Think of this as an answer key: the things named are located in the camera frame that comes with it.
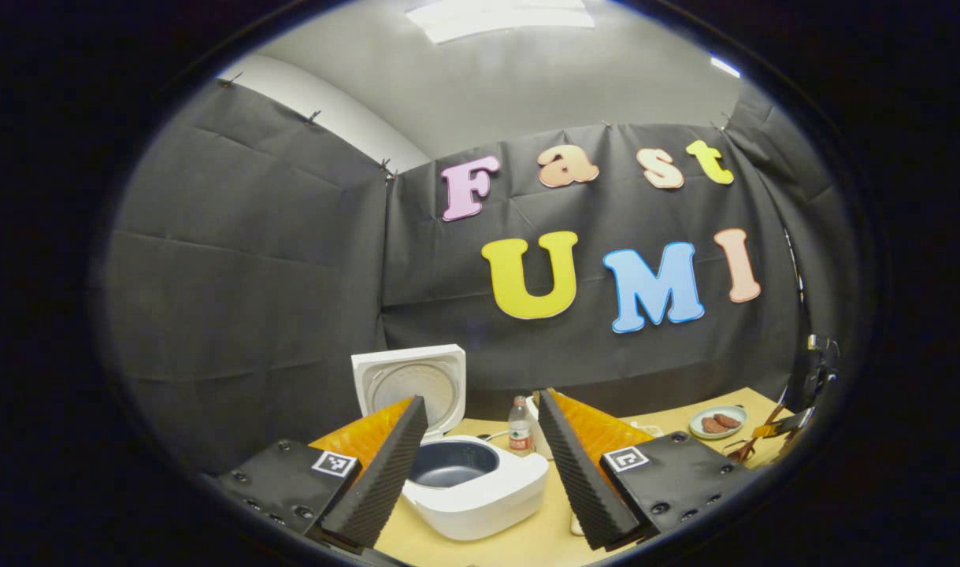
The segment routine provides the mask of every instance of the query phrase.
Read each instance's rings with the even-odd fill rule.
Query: blue letter
[[[638,301],[648,312],[651,322],[660,324],[670,295],[669,320],[672,323],[703,317],[703,305],[696,297],[696,281],[693,280],[693,245],[689,242],[673,242],[665,247],[658,276],[634,250],[610,252],[602,263],[616,276],[620,318],[613,321],[613,330],[617,333],[644,328],[644,318],[637,313]]]

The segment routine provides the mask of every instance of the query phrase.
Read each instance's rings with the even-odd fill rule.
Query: foam letter
[[[665,150],[638,150],[637,161],[644,168],[644,176],[658,189],[682,187],[682,172],[672,165],[672,157]]]
[[[484,246],[480,253],[490,262],[497,306],[518,319],[545,319],[565,312],[577,294],[574,257],[570,253],[576,242],[577,235],[569,231],[551,232],[539,238],[540,246],[549,250],[553,269],[553,291],[541,298],[534,298],[525,290],[522,254],[529,245],[524,240],[495,240]]]
[[[728,297],[736,304],[747,302],[760,295],[760,283],[753,277],[753,266],[746,254],[746,231],[741,228],[722,230],[714,236],[714,242],[725,249],[728,269],[732,270],[732,290]]]
[[[727,169],[721,169],[721,165],[717,163],[717,159],[721,157],[720,151],[707,146],[707,144],[703,143],[703,140],[696,140],[695,143],[689,144],[686,146],[686,151],[689,152],[690,155],[696,156],[697,161],[700,162],[700,166],[703,168],[703,172],[710,177],[710,180],[715,183],[732,184],[735,176]]]
[[[590,182],[599,176],[599,168],[588,161],[584,150],[576,145],[558,145],[542,152],[536,159],[543,169],[539,180],[546,187],[563,187],[571,182]]]
[[[452,165],[441,172],[448,182],[448,209],[441,218],[451,222],[479,213],[483,205],[473,201],[473,191],[480,197],[486,197],[490,193],[490,176],[487,172],[495,172],[500,168],[497,158],[488,155],[468,164]],[[473,172],[476,172],[476,176],[470,179]]]
[[[644,328],[644,318],[637,313],[638,301],[655,325],[662,322],[669,297],[672,309],[668,318],[672,323],[703,317],[703,305],[693,280],[693,245],[689,242],[673,242],[665,247],[658,276],[634,250],[610,252],[602,263],[616,276],[620,316],[613,321],[615,332],[631,333]]]

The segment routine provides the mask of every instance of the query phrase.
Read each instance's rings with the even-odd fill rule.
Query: water bottle
[[[528,410],[525,409],[525,396],[516,395],[515,405],[508,413],[508,448],[511,452],[524,457],[532,452],[532,430],[526,419]]]

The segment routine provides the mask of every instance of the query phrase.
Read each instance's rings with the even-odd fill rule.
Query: black fabric backdrop
[[[731,186],[686,154],[696,139],[721,151]],[[565,143],[601,172],[544,187],[536,157]],[[684,186],[651,186],[635,158],[642,147],[672,155]],[[440,172],[486,155],[501,168],[483,211],[444,222]],[[855,307],[854,238],[833,189],[797,129],[750,87],[725,133],[569,128],[462,151],[386,184],[372,159],[288,108],[210,85],[155,139],[120,204],[105,267],[113,363],[165,445],[210,473],[275,438],[310,439],[360,417],[349,357],[375,350],[458,344],[466,416],[483,419],[504,419],[512,396],[538,387],[615,415],[740,387],[775,398],[799,325],[781,216],[800,269],[817,272],[807,293],[843,300],[814,316],[823,332],[846,336],[843,314]],[[746,231],[763,288],[743,304],[728,300],[714,243],[728,228]],[[552,276],[536,241],[558,230],[578,236],[573,304],[544,320],[503,313],[480,248],[525,239],[527,288],[541,295]],[[675,241],[695,247],[703,317],[613,333],[616,284],[602,256],[633,248],[657,272]]]

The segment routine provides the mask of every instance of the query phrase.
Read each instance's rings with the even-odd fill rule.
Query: yellow letter
[[[574,257],[570,253],[576,242],[577,235],[569,231],[551,232],[539,238],[540,246],[549,250],[553,269],[553,291],[541,298],[532,297],[525,290],[522,254],[529,245],[524,240],[508,238],[484,246],[480,253],[490,262],[497,306],[518,319],[545,319],[565,312],[577,294]]]
[[[728,292],[736,304],[754,300],[760,295],[760,283],[753,277],[753,266],[746,254],[746,231],[741,228],[722,230],[714,236],[714,242],[725,249],[728,269],[732,270],[732,290]]]
[[[717,163],[717,159],[721,157],[721,152],[715,150],[713,147],[708,147],[707,144],[703,143],[703,140],[696,140],[695,143],[689,144],[686,147],[686,151],[690,155],[695,155],[697,161],[700,162],[700,166],[703,168],[703,172],[710,177],[715,183],[721,184],[732,184],[732,180],[735,177],[732,175],[732,172],[729,172],[727,169],[721,169],[721,166]]]
[[[546,187],[563,187],[570,182],[590,182],[599,176],[599,168],[592,165],[584,150],[576,145],[551,147],[542,152],[536,161],[543,165],[543,169],[539,171],[539,180]]]
[[[658,189],[682,187],[682,172],[672,165],[672,157],[665,150],[638,150],[638,164],[644,168],[644,176]]]

